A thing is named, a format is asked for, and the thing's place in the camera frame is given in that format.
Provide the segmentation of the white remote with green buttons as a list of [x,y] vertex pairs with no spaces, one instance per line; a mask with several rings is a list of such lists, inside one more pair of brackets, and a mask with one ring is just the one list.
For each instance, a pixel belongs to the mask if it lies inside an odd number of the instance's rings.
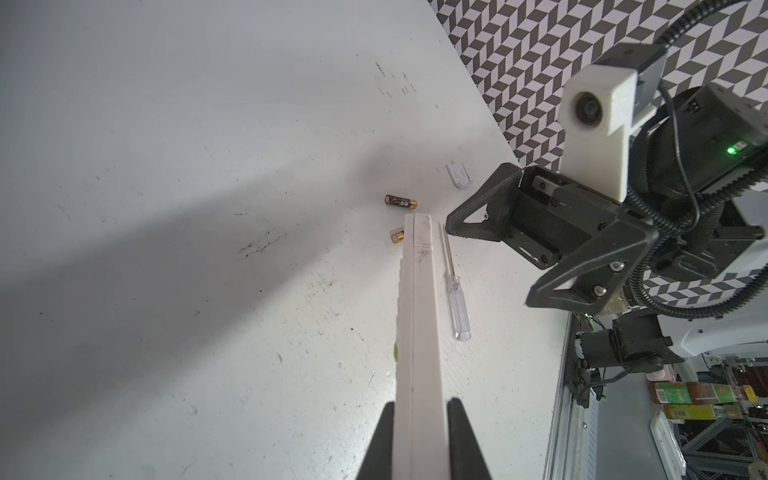
[[448,479],[446,402],[440,365],[432,221],[408,214],[398,285],[394,479]]

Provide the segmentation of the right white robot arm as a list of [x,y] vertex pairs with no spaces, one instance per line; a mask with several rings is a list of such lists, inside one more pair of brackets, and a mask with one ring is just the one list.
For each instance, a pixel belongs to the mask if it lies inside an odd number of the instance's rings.
[[647,272],[693,282],[716,277],[764,237],[735,199],[767,176],[767,140],[751,108],[710,84],[666,97],[630,148],[623,201],[575,180],[505,163],[447,218],[449,234],[503,242],[540,268],[526,303],[599,314],[621,290],[638,310],[602,344],[628,361],[663,343],[682,358],[763,340],[767,292],[760,270],[731,297],[677,307],[654,298]]

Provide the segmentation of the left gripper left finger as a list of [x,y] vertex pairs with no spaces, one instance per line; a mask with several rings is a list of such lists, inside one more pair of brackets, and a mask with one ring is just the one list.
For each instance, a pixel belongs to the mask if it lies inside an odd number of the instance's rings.
[[391,480],[395,402],[384,405],[359,468],[357,480]]

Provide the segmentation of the clear handle screwdriver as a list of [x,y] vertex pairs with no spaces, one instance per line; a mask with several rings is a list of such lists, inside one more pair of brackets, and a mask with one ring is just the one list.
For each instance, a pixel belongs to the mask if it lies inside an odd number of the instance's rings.
[[447,294],[449,309],[452,319],[454,337],[461,342],[471,339],[471,328],[468,317],[466,299],[462,289],[460,277],[455,272],[453,255],[450,247],[449,236],[445,225],[438,224],[441,233],[441,239],[444,247],[447,264]]

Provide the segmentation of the black gold AAA battery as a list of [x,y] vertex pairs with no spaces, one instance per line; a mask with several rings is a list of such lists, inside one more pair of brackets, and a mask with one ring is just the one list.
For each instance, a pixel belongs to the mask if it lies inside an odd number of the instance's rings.
[[399,208],[405,208],[405,209],[416,209],[418,207],[418,202],[413,199],[394,196],[394,195],[386,195],[384,197],[385,204],[388,206],[394,206]]
[[400,243],[405,237],[404,227],[398,227],[390,232],[390,239],[394,244]]

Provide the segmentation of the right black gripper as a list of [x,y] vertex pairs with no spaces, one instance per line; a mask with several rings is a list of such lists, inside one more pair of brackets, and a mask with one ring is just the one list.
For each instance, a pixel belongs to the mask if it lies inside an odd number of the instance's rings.
[[446,218],[447,234],[504,241],[537,268],[556,265],[525,304],[595,315],[650,251],[659,232],[620,206],[539,166],[501,164]]

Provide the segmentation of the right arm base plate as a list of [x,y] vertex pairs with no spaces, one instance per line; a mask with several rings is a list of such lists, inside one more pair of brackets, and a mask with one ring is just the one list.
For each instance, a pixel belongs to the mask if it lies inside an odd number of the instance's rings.
[[565,356],[564,383],[577,405],[587,409],[601,399],[603,388],[629,374],[654,373],[684,358],[672,351],[673,341],[662,333],[658,317],[636,310],[612,321],[609,328],[588,330],[591,317],[576,315]]

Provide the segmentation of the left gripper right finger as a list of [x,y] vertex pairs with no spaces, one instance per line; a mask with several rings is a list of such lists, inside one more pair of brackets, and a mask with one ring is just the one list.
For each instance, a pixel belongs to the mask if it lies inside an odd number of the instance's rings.
[[491,480],[481,448],[462,401],[447,403],[449,458],[452,480]]

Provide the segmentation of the white battery cover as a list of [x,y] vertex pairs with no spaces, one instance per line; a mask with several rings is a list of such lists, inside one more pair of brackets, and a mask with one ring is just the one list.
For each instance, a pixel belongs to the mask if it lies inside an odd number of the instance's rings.
[[446,170],[453,185],[457,189],[467,189],[473,185],[473,179],[463,163],[447,163]]

